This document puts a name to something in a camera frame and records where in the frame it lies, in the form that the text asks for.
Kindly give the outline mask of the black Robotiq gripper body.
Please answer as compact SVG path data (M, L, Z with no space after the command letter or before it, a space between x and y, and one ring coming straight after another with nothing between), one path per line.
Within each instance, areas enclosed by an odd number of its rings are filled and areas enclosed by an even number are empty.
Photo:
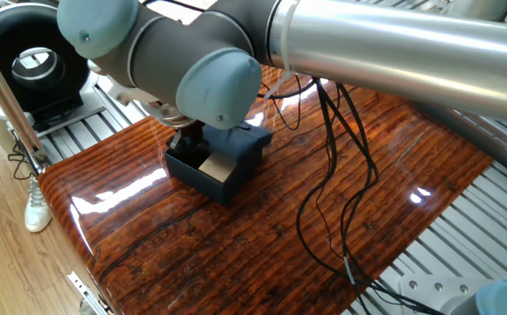
M180 130L183 153L207 151L209 149L208 142L203 137L204 126L204 122L196 121Z

